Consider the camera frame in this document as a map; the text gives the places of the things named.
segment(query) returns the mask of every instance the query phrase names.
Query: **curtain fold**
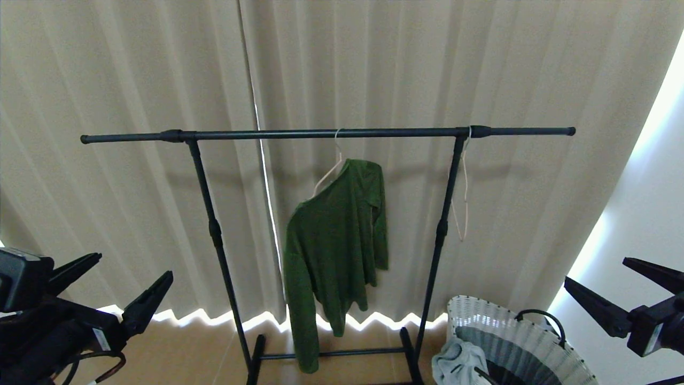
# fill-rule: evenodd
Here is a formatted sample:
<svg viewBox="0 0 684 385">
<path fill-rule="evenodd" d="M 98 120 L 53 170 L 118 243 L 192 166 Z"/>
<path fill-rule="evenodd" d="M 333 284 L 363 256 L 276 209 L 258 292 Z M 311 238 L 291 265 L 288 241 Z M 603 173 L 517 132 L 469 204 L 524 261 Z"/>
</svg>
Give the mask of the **curtain fold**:
<svg viewBox="0 0 684 385">
<path fill-rule="evenodd" d="M 575 125 L 572 138 L 471 141 L 468 237 L 458 241 L 451 217 L 430 316 L 458 294 L 543 308 L 614 188 L 684 25 L 681 2 L 13 1 L 0 11 L 0 238 L 57 264 L 101 251 L 68 291 L 87 306 L 123 307 L 171 269 L 160 310 L 178 318 L 229 309 L 187 147 L 85 146 L 81 134 Z M 371 311 L 352 315 L 420 314 L 453 139 L 339 142 L 345 157 L 382 166 L 388 208 L 390 270 L 369 289 Z M 278 248 L 335 163 L 334 142 L 200 149 L 242 318 L 284 321 Z M 461 226 L 464 188 L 461 168 Z"/>
<path fill-rule="evenodd" d="M 605 205 L 682 31 L 680 3 L 244 1 L 261 129 L 576 125 L 467 151 L 470 223 L 453 217 L 431 317 L 474 295 L 544 308 Z M 340 139 L 385 173 L 390 269 L 372 311 L 420 314 L 450 138 Z M 289 216 L 335 163 L 331 139 L 265 143 L 282 247 Z M 464 223 L 464 173 L 453 197 Z"/>
</svg>

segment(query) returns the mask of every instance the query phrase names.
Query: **black metal clothes rack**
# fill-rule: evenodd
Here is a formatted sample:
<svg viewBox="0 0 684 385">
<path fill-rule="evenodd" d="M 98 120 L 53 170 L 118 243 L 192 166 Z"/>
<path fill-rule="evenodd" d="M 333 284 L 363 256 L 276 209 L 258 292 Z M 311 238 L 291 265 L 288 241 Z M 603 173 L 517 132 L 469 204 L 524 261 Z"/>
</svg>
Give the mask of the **black metal clothes rack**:
<svg viewBox="0 0 684 385">
<path fill-rule="evenodd" d="M 405 129 L 312 129 L 312 130 L 278 130 L 278 131 L 212 131 L 212 132 L 196 132 L 183 131 L 179 129 L 168 130 L 164 132 L 151 134 L 116 134 L 116 135 L 82 135 L 81 142 L 88 143 L 102 143 L 102 142 L 139 142 L 139 141 L 154 141 L 161 140 L 165 142 L 181 143 L 184 142 L 190 148 L 190 155 L 195 164 L 197 178 L 202 191 L 202 198 L 204 199 L 205 208 L 207 209 L 207 216 L 209 217 L 209 234 L 213 241 L 214 248 L 218 257 L 219 265 L 221 266 L 221 273 L 223 275 L 226 292 L 228 293 L 228 300 L 233 310 L 235 317 L 235 326 L 237 327 L 237 335 L 240 340 L 240 346 L 244 355 L 245 364 L 248 370 L 247 385 L 256 385 L 259 378 L 259 369 L 261 362 L 264 360 L 282 360 L 295 358 L 294 354 L 264 354 L 266 344 L 266 337 L 260 334 L 256 338 L 254 351 L 250 355 L 250 349 L 247 345 L 245 332 L 242 327 L 240 313 L 237 307 L 237 300 L 235 298 L 235 290 L 233 289 L 233 281 L 231 279 L 231 272 L 228 269 L 228 262 L 223 247 L 223 240 L 221 237 L 221 226 L 216 219 L 211 195 L 209 194 L 209 186 L 207 185 L 207 175 L 205 173 L 204 165 L 202 164 L 202 156 L 200 154 L 199 140 L 241 140 L 241 139 L 299 139 L 299 138 L 334 138 L 337 134 L 338 138 L 407 138 L 407 137 L 454 137 L 453 157 L 451 158 L 451 166 L 449 168 L 449 177 L 447 180 L 447 190 L 444 196 L 444 204 L 442 206 L 442 214 L 437 224 L 434 253 L 432 254 L 432 263 L 430 265 L 430 274 L 427 279 L 427 288 L 425 290 L 425 302 L 423 305 L 423 314 L 421 316 L 421 324 L 416 338 L 416 345 L 413 347 L 411 339 L 408 335 L 408 330 L 403 327 L 399 331 L 399 337 L 402 341 L 401 347 L 386 347 L 377 349 L 353 349 L 340 351 L 321 352 L 321 357 L 332 356 L 355 356 L 364 354 L 382 354 L 382 353 L 403 353 L 406 357 L 406 364 L 411 375 L 412 384 L 422 384 L 421 373 L 418 368 L 418 358 L 421 353 L 421 346 L 423 344 L 423 337 L 425 335 L 425 322 L 428 319 L 430 311 L 430 301 L 432 299 L 432 291 L 434 289 L 435 277 L 437 276 L 437 268 L 442 253 L 442 246 L 447 236 L 448 231 L 448 217 L 449 209 L 451 207 L 451 196 L 456 184 L 456 172 L 458 170 L 458 163 L 460 161 L 461 152 L 465 140 L 470 136 L 471 138 L 484 138 L 486 136 L 513 136 L 513 135 L 566 135 L 572 136 L 575 134 L 574 127 L 554 127 L 554 128 L 540 128 L 540 127 L 522 127 L 522 128 L 491 128 L 482 125 L 472 125 L 468 127 L 454 127 L 454 128 L 405 128 Z"/>
</svg>

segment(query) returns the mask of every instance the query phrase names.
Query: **light under curtain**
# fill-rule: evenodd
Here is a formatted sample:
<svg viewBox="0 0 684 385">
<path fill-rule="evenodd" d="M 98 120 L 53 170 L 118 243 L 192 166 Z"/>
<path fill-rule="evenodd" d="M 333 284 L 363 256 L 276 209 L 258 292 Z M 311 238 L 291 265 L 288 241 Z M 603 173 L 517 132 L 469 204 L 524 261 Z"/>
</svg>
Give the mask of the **light under curtain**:
<svg viewBox="0 0 684 385">
<path fill-rule="evenodd" d="M 68 291 L 87 306 L 123 307 L 170 269 L 159 310 L 229 310 L 187 149 L 81 134 L 577 126 L 471 142 L 468 238 L 451 223 L 436 316 L 457 294 L 551 302 L 646 120 L 684 3 L 13 1 L 0 16 L 0 238 L 57 264 L 102 252 Z M 453 143 L 339 142 L 383 167 L 388 207 L 390 269 L 352 316 L 420 314 Z M 334 143 L 264 140 L 264 164 L 255 141 L 201 147 L 241 315 L 282 322 L 276 239 Z"/>
</svg>

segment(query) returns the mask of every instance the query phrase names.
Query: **floor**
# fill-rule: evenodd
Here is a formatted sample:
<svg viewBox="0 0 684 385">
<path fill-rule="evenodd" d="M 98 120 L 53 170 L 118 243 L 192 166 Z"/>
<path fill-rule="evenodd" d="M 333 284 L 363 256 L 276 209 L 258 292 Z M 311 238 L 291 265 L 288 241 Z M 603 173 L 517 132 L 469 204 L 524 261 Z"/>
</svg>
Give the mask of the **floor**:
<svg viewBox="0 0 684 385">
<path fill-rule="evenodd" d="M 407 326 L 415 343 L 418 327 Z M 433 384 L 430 358 L 445 342 L 446 323 L 426 330 L 420 357 L 420 369 L 426 384 Z M 292 352 L 289 331 L 280 333 L 270 322 L 246 332 L 250 350 L 259 334 L 264 334 L 266 353 Z M 321 351 L 401 347 L 399 331 L 373 322 L 358 332 L 348 327 L 345 336 L 335 338 L 332 332 L 319 330 Z M 244 384 L 247 370 L 232 321 L 207 326 L 194 321 L 178 327 L 171 321 L 153 321 L 141 336 L 135 336 L 124 349 L 126 366 L 103 382 L 124 384 Z M 79 367 L 72 385 L 85 385 L 116 363 L 113 358 L 92 358 Z M 57 384 L 61 384 L 62 373 Z M 319 370 L 305 375 L 294 360 L 271 360 L 261 365 L 260 384 L 394 384 L 409 382 L 404 355 L 378 354 L 320 358 Z"/>
</svg>

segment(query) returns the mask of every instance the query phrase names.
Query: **green long-sleeve shirt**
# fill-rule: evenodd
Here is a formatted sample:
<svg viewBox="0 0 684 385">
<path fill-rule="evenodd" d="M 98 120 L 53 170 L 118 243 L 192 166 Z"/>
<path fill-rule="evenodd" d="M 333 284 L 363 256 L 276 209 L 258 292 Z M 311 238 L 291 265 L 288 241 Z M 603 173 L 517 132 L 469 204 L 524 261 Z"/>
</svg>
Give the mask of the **green long-sleeve shirt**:
<svg viewBox="0 0 684 385">
<path fill-rule="evenodd" d="M 352 302 L 368 309 L 366 284 L 387 270 L 384 183 L 379 164 L 347 160 L 338 177 L 301 203 L 287 225 L 283 273 L 295 354 L 305 373 L 318 370 L 314 296 L 335 336 Z"/>
</svg>

